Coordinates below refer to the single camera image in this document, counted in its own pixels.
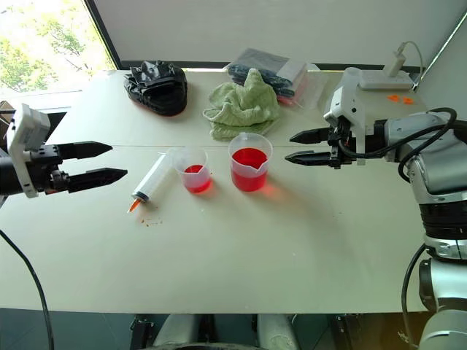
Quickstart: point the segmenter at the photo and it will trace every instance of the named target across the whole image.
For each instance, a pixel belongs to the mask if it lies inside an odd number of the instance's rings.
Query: power strip
[[[414,82],[405,71],[389,77],[383,71],[360,71],[358,83],[362,90],[410,90]]]

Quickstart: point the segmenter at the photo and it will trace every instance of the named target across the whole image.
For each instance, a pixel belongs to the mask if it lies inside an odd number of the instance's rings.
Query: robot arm
[[[454,110],[440,108],[378,120],[368,128],[364,112],[358,114],[357,88],[350,80],[347,90],[341,86],[335,91],[325,113],[329,128],[302,131],[290,139],[326,141],[330,152],[296,152],[285,159],[335,169],[358,159],[400,163],[399,174],[412,186],[425,248],[433,258],[419,268],[420,298],[437,312],[425,327],[420,349],[461,349],[467,343],[467,122],[455,120]]]
[[[66,159],[91,158],[112,149],[94,141],[44,145],[50,128],[46,114],[23,104],[15,113],[7,131],[9,157],[0,157],[0,195],[38,192],[70,193],[111,184],[127,170],[101,168],[69,176],[58,165]]]

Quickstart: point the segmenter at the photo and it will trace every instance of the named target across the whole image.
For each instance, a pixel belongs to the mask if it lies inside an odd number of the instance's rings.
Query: measuring cup
[[[228,145],[232,182],[242,191],[259,190],[266,182],[272,144],[257,133],[240,133]]]
[[[186,189],[199,193],[209,187],[211,176],[207,167],[207,153],[198,147],[182,147],[171,153],[172,165]]]

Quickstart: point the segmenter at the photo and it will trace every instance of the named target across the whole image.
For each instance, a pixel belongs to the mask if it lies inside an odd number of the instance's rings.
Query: green cloth
[[[250,69],[244,86],[226,82],[209,95],[212,108],[203,116],[211,122],[211,136],[232,139],[241,132],[265,133],[279,118],[276,93],[263,82],[257,69]]]

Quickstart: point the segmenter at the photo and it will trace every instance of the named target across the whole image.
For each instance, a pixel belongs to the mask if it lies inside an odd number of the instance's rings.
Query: plastic syringe
[[[168,153],[163,153],[148,171],[143,180],[136,186],[131,197],[134,198],[128,213],[131,213],[140,203],[149,201],[150,196],[157,190],[171,169],[171,159]]]

